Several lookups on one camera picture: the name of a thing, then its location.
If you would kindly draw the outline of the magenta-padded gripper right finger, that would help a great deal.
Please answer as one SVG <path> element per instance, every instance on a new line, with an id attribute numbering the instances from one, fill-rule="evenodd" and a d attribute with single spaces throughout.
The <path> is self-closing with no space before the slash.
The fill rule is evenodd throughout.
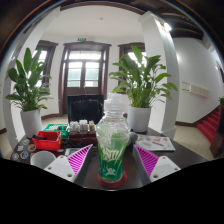
<path id="1" fill-rule="evenodd" d="M 180 170 L 167 156 L 157 156 L 138 145 L 133 146 L 133 157 L 143 185 L 155 182 Z"/>

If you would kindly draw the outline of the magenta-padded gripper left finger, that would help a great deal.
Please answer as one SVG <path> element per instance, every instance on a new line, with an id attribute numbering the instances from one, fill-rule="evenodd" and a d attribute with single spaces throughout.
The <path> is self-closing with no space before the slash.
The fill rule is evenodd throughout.
<path id="1" fill-rule="evenodd" d="M 81 186 L 93 155 L 93 145 L 87 145 L 68 156 L 58 156 L 45 171 Z"/>

